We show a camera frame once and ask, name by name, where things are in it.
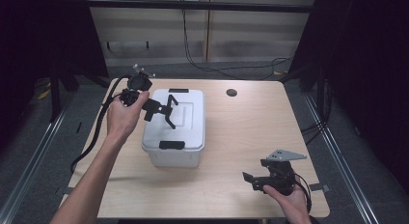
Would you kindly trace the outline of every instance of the aluminum rail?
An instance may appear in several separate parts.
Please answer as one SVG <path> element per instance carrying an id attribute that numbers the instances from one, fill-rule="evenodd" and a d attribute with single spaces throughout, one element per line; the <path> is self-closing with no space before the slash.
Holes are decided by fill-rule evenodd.
<path id="1" fill-rule="evenodd" d="M 314 116 L 315 122 L 317 124 L 321 123 L 321 118 L 316 111 L 316 104 L 312 96 L 305 96 L 306 102 Z M 358 182 L 356 181 L 353 173 L 351 172 L 345 158 L 342 156 L 342 152 L 335 141 L 334 136 L 332 135 L 328 126 L 324 126 L 320 129 L 322 137 L 324 138 L 325 143 L 327 144 L 328 150 L 330 151 L 333 159 L 335 160 L 341 176 L 351 193 L 352 199 L 355 202 L 360 214 L 362 215 L 365 223 L 372 224 L 376 223 L 379 224 L 379 220 L 376 218 L 376 215 L 373 211 L 373 208 L 370 205 L 370 202 L 367 199 L 367 196 L 359 186 Z"/>
<path id="2" fill-rule="evenodd" d="M 39 170 L 39 167 L 45 157 L 45 154 L 47 153 L 47 150 L 52 140 L 54 139 L 55 134 L 57 133 L 57 130 L 60 128 L 60 125 L 63 122 L 64 117 L 66 116 L 66 112 L 73 99 L 73 96 L 74 93 L 70 93 L 68 95 L 68 101 L 63 110 L 60 112 L 60 115 L 54 120 L 53 123 L 50 123 L 48 125 L 47 131 L 42 137 L 40 143 L 37 145 L 36 151 L 31 157 L 30 162 L 26 166 L 13 191 L 7 198 L 5 205 L 0 210 L 0 224 L 12 223 L 15 214 L 18 211 L 18 208 L 20 207 L 34 177 L 36 176 L 37 171 Z"/>

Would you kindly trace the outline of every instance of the white plastic container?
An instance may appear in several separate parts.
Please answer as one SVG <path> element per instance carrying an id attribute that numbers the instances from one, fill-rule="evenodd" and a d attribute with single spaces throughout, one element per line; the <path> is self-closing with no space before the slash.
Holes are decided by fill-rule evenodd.
<path id="1" fill-rule="evenodd" d="M 198 90 L 159 89 L 152 99 L 166 105 L 169 95 L 178 102 L 172 102 L 170 116 L 176 128 L 171 128 L 164 115 L 154 114 L 146 122 L 142 148 L 154 166 L 197 167 L 205 147 L 205 95 Z"/>

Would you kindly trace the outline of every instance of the human arm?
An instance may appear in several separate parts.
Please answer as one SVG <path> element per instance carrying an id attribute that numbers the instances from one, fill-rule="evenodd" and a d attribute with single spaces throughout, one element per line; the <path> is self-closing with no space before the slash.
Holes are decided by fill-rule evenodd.
<path id="1" fill-rule="evenodd" d="M 295 176 L 295 179 L 300 182 L 298 176 Z M 312 223 L 307 211 L 306 194 L 298 184 L 294 186 L 292 193 L 288 196 L 281 194 L 274 187 L 269 185 L 265 185 L 262 189 L 279 203 L 289 223 Z"/>
<path id="2" fill-rule="evenodd" d="M 95 223 L 118 153 L 135 129 L 149 95 L 149 92 L 142 92 L 136 102 L 128 107 L 123 106 L 118 97 L 112 101 L 107 111 L 107 135 L 103 144 L 51 223 Z"/>

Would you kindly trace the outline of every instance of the human hand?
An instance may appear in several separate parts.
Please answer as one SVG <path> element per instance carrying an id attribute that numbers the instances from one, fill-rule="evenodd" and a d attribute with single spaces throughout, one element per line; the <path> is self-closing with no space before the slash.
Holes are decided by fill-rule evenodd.
<path id="1" fill-rule="evenodd" d="M 300 178 L 295 176 L 295 179 L 300 182 Z M 310 216 L 307 211 L 306 194 L 301 187 L 296 184 L 291 194 L 285 196 L 270 185 L 265 185 L 263 188 L 270 197 L 274 198 L 282 208 L 286 219 L 292 224 L 311 223 Z"/>
<path id="2" fill-rule="evenodd" d="M 107 112 L 107 138 L 124 144 L 127 137 L 138 124 L 142 106 L 150 97 L 150 92 L 141 92 L 138 99 L 130 106 L 124 106 L 119 97 L 116 96 L 111 102 Z"/>

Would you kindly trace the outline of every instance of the black wire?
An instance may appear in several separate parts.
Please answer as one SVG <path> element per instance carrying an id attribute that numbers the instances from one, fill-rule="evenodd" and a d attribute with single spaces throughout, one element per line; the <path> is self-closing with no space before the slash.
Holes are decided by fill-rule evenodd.
<path id="1" fill-rule="evenodd" d="M 315 139 L 315 137 L 318 136 L 319 133 L 321 133 L 321 130 L 317 131 L 316 134 L 309 141 L 306 142 L 306 145 L 309 145 Z"/>
<path id="2" fill-rule="evenodd" d="M 272 68 L 272 71 L 264 76 L 263 78 L 260 79 L 253 79 L 253 80 L 265 80 L 268 77 L 270 77 L 271 75 L 274 74 L 274 66 L 280 65 L 288 60 L 291 60 L 293 57 L 289 57 L 289 58 L 276 58 L 274 60 L 271 61 L 271 64 L 269 65 L 264 65 L 264 66 L 244 66 L 244 67 L 230 67 L 230 68 L 220 68 L 220 69 L 214 69 L 214 68 L 208 68 L 208 67 L 200 67 L 198 66 L 192 59 L 192 56 L 190 55 L 190 50 L 189 50 L 189 41 L 187 39 L 187 31 L 186 31 L 186 11 L 182 10 L 182 14 L 183 14 L 183 34 L 184 34 L 184 51 L 185 51 L 185 56 L 187 61 L 196 69 L 199 70 L 203 70 L 203 71 L 207 71 L 207 72 L 219 72 L 225 76 L 234 78 L 234 79 L 238 79 L 238 80 L 248 80 L 247 78 L 240 78 L 228 73 L 223 72 L 223 70 L 237 70 L 237 69 L 262 69 L 262 68 Z"/>
<path id="3" fill-rule="evenodd" d="M 94 148 L 96 140 L 98 139 L 99 136 L 99 131 L 101 129 L 101 125 L 102 125 L 102 121 L 103 118 L 106 114 L 106 111 L 109 108 L 109 105 L 111 104 L 111 102 L 114 100 L 114 97 L 112 96 L 114 94 L 115 89 L 117 88 L 118 84 L 120 83 L 120 81 L 124 78 L 130 78 L 131 75 L 124 75 L 120 78 L 117 79 L 117 81 L 115 82 L 115 84 L 112 86 L 111 91 L 108 94 L 108 97 L 106 98 L 105 102 L 102 104 L 102 108 L 99 111 L 97 120 L 96 120 L 96 126 L 95 126 L 95 132 L 94 132 L 94 136 L 93 136 L 93 140 L 91 141 L 90 145 L 88 146 L 88 148 L 80 155 L 78 156 L 70 165 L 70 171 L 73 174 L 74 170 L 75 170 L 75 166 L 76 164 L 83 159 L 85 156 L 87 156 L 91 150 Z"/>
<path id="4" fill-rule="evenodd" d="M 314 131 L 318 130 L 318 132 L 310 140 L 306 142 L 306 145 L 310 144 L 315 139 L 315 137 L 318 136 L 321 130 L 327 126 L 330 115 L 331 115 L 331 111 L 332 111 L 332 99 L 333 99 L 333 91 L 329 83 L 327 82 L 325 85 L 325 102 L 326 103 L 324 106 L 324 115 L 323 115 L 324 117 L 322 117 L 319 123 L 313 124 L 304 129 L 301 129 L 301 132 L 303 135 L 307 135 L 307 134 L 313 133 Z"/>
<path id="5" fill-rule="evenodd" d="M 308 213 L 310 213 L 311 208 L 313 207 L 313 201 L 311 200 L 311 191 L 310 191 L 310 187 L 308 186 L 307 182 L 303 179 L 303 177 L 301 177 L 298 174 L 295 174 L 295 176 L 298 176 L 306 185 L 306 187 L 308 188 L 308 190 L 298 181 L 295 181 L 295 183 L 301 187 L 301 189 L 303 190 L 304 194 L 306 195 L 306 199 L 307 199 L 307 211 Z"/>

